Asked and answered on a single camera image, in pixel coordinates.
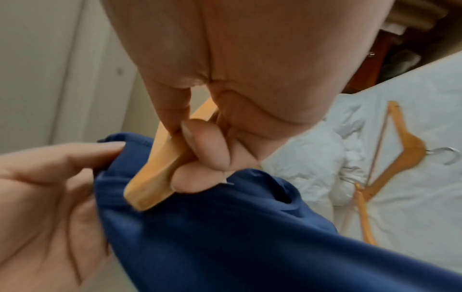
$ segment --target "wooden hanger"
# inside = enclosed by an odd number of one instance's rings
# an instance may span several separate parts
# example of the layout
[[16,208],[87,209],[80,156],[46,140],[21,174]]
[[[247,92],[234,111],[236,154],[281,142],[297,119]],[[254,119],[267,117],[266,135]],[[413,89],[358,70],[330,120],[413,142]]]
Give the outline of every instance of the wooden hanger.
[[[209,120],[216,110],[209,98],[191,118]],[[157,205],[173,194],[170,181],[175,170],[195,159],[181,133],[170,138],[162,123],[159,124],[149,159],[125,187],[124,198],[139,211]]]
[[[369,184],[371,174],[377,161],[378,153],[380,152],[380,148],[383,143],[383,136],[389,116],[391,116],[395,124],[399,139],[403,146],[403,152],[373,183]],[[371,232],[371,226],[369,224],[369,218],[366,211],[366,203],[372,199],[391,180],[393,176],[400,173],[401,171],[417,166],[425,158],[425,156],[426,147],[424,142],[408,132],[399,104],[394,101],[389,101],[387,112],[385,114],[384,125],[382,127],[379,143],[375,151],[366,186],[362,187],[359,183],[355,184],[354,198],[359,212],[359,219],[361,221],[363,239],[366,243],[377,245]]]

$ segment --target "person's left hand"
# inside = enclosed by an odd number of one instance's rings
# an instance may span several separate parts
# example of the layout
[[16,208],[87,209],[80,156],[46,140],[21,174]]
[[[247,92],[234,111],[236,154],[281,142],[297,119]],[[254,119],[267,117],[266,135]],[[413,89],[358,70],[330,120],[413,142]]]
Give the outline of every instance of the person's left hand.
[[73,291],[108,257],[91,168],[123,142],[0,156],[0,291]]

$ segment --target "blue shirt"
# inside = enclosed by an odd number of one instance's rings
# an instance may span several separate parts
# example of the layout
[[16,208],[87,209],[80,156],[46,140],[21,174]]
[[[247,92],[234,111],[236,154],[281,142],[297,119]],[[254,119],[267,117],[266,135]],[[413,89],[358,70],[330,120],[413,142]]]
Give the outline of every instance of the blue shirt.
[[199,194],[174,194],[138,212],[123,198],[152,139],[126,141],[95,171],[101,222],[140,292],[462,291],[459,275],[340,236],[287,181],[243,170]]

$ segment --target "person's right hand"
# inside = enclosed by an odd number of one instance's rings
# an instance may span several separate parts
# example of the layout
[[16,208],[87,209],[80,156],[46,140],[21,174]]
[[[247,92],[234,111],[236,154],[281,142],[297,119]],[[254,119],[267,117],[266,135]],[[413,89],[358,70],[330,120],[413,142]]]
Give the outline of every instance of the person's right hand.
[[[103,0],[170,133],[199,161],[172,187],[210,188],[323,118],[364,59],[392,0]],[[217,123],[188,120],[207,84]]]

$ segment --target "clothes hanger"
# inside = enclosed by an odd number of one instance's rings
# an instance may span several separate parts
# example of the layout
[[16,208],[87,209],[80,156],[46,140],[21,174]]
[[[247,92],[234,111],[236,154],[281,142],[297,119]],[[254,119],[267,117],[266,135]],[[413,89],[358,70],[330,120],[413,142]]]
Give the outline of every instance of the clothes hanger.
[[[209,98],[191,115],[191,119],[210,120],[216,110],[217,106]],[[160,123],[148,161],[125,187],[124,198],[139,211],[157,205],[173,194],[170,181],[175,170],[195,159],[183,135],[178,133],[170,138]]]
[[[403,152],[373,183],[370,184],[371,174],[373,173],[375,163],[377,161],[377,156],[383,143],[383,136],[389,116],[391,116],[395,124],[399,140],[403,146]],[[444,151],[451,151],[455,154],[454,158],[446,162],[445,165],[453,164],[459,160],[460,152],[457,149],[451,147],[427,150],[425,143],[407,130],[406,124],[404,123],[403,113],[399,104],[395,101],[388,102],[384,125],[380,133],[379,143],[372,160],[371,171],[366,185],[362,186],[359,182],[355,182],[354,199],[358,208],[364,242],[377,245],[371,231],[371,226],[369,224],[369,217],[366,210],[367,202],[370,201],[396,174],[417,166],[427,155],[439,154]]]

